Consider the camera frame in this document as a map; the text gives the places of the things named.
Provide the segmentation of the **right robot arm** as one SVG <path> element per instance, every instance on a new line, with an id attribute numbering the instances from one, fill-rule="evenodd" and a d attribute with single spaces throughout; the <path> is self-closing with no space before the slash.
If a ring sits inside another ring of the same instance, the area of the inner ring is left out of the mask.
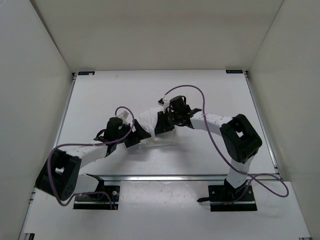
<path id="1" fill-rule="evenodd" d="M 226 117 L 203 113 L 200 108 L 191 109 L 183 95 L 170 101 L 160 99 L 158 104 L 163 111 L 157 113 L 156 135 L 172 131 L 174 127 L 188 127 L 222 137 L 231 157 L 229 173 L 224 180 L 224 195 L 229 200 L 240 197 L 252 159 L 262 146 L 262 139 L 247 117 L 243 114 Z"/>

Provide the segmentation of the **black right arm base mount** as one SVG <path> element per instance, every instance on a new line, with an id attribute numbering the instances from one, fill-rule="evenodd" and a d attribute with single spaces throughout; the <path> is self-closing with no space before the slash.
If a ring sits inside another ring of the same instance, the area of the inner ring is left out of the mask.
<path id="1" fill-rule="evenodd" d="M 197 202 L 209 202 L 211 212 L 255 212 L 258 210 L 253 188 L 247 182 L 235 191 L 226 180 L 223 184 L 208 185 L 208 196 L 200 197 Z"/>

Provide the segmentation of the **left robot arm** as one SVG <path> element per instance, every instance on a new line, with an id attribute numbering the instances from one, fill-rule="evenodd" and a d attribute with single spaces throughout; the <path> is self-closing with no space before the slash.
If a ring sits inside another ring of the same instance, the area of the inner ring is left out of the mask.
<path id="1" fill-rule="evenodd" d="M 135 119 L 130 124 L 121 117 L 112 117 L 92 143 L 65 143 L 52 149 L 35 181 L 35 187 L 55 197 L 64 206 L 64 202 L 75 195 L 83 166 L 111 155 L 119 144 L 132 147 L 154 135 L 155 127 L 143 120 Z"/>

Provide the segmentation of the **white pleated skirt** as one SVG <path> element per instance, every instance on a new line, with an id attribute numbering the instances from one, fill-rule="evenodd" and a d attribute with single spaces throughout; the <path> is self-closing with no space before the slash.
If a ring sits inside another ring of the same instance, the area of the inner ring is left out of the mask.
<path id="1" fill-rule="evenodd" d="M 141 146 L 143 148 L 172 146 L 178 143 L 177 130 L 175 128 L 169 132 L 156 134 L 158 112 L 163 113 L 162 106 L 150 108 L 149 110 L 140 113 L 136 119 L 143 130 L 151 135 L 150 138 L 141 141 Z"/>

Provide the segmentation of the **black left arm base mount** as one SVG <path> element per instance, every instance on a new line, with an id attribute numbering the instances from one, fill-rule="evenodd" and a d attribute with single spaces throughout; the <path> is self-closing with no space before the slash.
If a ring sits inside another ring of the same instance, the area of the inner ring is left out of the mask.
<path id="1" fill-rule="evenodd" d="M 74 210 L 119 209 L 120 182 L 105 181 L 97 175 L 85 173 L 79 176 L 74 198 Z"/>

